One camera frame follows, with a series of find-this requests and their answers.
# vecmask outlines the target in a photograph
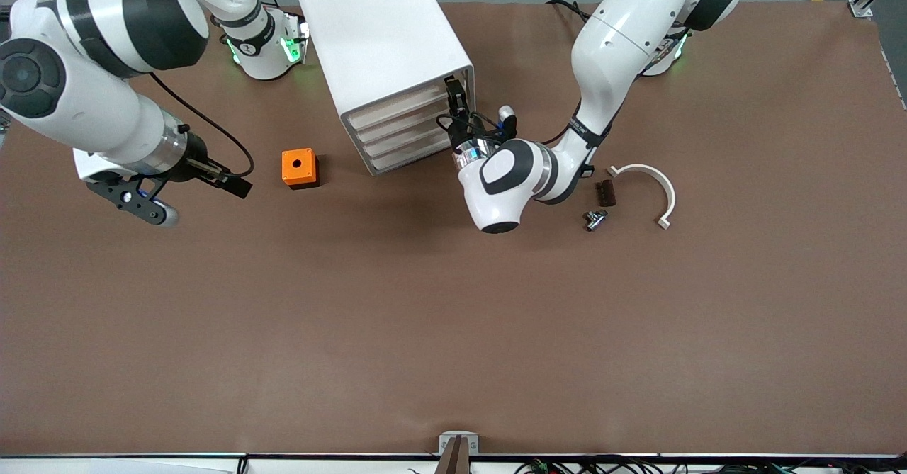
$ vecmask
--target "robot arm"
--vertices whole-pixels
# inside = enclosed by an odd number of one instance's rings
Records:
[[[260,0],[198,0],[227,34],[234,60],[250,77],[276,79],[302,60],[300,19]]]
[[[282,32],[268,20],[271,13],[258,0],[246,13],[240,7],[248,1],[234,3],[233,15],[252,18],[237,29],[271,26],[267,36],[253,34],[260,45],[245,57],[247,73],[284,73],[293,62],[281,47]],[[213,9],[215,0],[206,5]],[[233,4],[223,5],[217,12],[230,19]],[[18,0],[10,25],[12,38],[0,45],[0,106],[72,147],[89,189],[164,226],[177,219],[157,199],[168,181],[198,178],[239,197],[249,193],[252,185],[208,158],[188,125],[126,84],[127,78],[188,67],[201,58],[208,23],[196,0]],[[270,57],[274,48],[281,61]],[[146,179],[154,183],[150,191],[142,190]]]
[[[662,40],[672,31],[687,29],[687,24],[709,28],[736,2],[603,0],[570,54],[581,102],[554,148],[522,139],[508,139],[496,147],[485,139],[451,136],[475,225],[490,234],[508,232],[519,225],[531,199],[546,205],[567,199],[580,177],[592,173],[592,157],[609,134],[631,84],[656,58],[677,49]]]

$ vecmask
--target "metal bracket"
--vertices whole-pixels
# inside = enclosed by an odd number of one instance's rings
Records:
[[[154,181],[154,188],[147,192],[142,190],[142,182],[146,179]],[[87,181],[85,186],[116,205],[117,209],[132,213],[149,225],[171,227],[179,221],[177,210],[155,197],[165,183],[167,180],[154,177],[134,176],[129,180],[120,180],[119,176],[113,176],[109,181]]]
[[[447,447],[447,443],[452,439],[456,439],[457,436],[462,436],[466,440],[466,449],[469,452],[469,456],[479,454],[479,435],[471,431],[445,431],[438,436],[438,454],[443,454],[444,449]]]
[[[847,5],[855,18],[872,18],[872,9],[870,7],[866,6],[865,9],[859,9],[855,2],[856,0],[847,0]]]

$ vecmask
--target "metal fitting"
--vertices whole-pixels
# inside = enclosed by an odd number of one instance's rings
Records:
[[[456,163],[457,170],[461,170],[467,165],[491,157],[497,147],[485,141],[485,139],[470,139],[462,142],[456,150],[453,151],[453,161]]]
[[[608,212],[606,210],[592,210],[592,212],[586,212],[583,215],[583,219],[586,219],[586,231],[594,232],[596,229],[599,229],[599,226],[605,222],[605,219],[608,217]]]

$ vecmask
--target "brown tabletop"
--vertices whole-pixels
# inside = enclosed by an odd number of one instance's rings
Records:
[[[480,110],[556,134],[580,23],[445,5]],[[476,231],[449,154],[372,177],[312,57],[256,82],[211,43],[162,73],[255,154],[245,201],[200,181],[159,229],[19,125],[0,151],[0,451],[897,453],[907,436],[907,115],[872,22],[742,4],[639,80],[595,178]],[[145,78],[234,169],[234,147]],[[281,151],[324,184],[291,191]],[[610,164],[644,174],[583,231]]]

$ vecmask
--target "orange box with hole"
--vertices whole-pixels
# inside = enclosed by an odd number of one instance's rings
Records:
[[[318,158],[311,148],[283,152],[281,173],[284,183],[291,189],[310,189],[321,184],[318,178]]]

